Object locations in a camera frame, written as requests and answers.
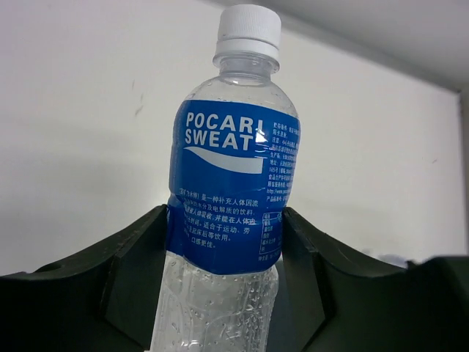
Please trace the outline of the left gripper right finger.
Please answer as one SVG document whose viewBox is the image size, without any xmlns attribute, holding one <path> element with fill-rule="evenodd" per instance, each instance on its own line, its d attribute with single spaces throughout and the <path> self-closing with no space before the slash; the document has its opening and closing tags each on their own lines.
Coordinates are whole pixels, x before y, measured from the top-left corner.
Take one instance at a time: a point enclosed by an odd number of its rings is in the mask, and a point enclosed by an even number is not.
<svg viewBox="0 0 469 352">
<path fill-rule="evenodd" d="M 401 268 L 283 212 L 272 351 L 466 351 L 468 258 Z"/>
</svg>

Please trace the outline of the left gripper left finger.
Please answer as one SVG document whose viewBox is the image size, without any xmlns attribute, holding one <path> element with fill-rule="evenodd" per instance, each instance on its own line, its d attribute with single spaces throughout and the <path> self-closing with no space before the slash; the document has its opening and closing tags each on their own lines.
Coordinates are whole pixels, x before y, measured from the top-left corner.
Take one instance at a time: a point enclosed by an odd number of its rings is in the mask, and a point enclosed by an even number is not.
<svg viewBox="0 0 469 352">
<path fill-rule="evenodd" d="M 1 278 L 3 351 L 148 351 L 166 206 L 69 257 Z"/>
</svg>

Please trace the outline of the blue label Pocari bottle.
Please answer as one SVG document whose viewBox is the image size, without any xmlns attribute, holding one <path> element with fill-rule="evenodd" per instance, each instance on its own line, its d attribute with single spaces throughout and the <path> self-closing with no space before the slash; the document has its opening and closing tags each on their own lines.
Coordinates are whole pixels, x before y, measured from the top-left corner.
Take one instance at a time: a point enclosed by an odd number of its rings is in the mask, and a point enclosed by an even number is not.
<svg viewBox="0 0 469 352">
<path fill-rule="evenodd" d="M 219 73 L 177 111 L 153 351 L 267 347 L 300 144 L 297 110 L 271 79 L 280 39 L 276 12 L 227 7 L 213 57 Z"/>
</svg>

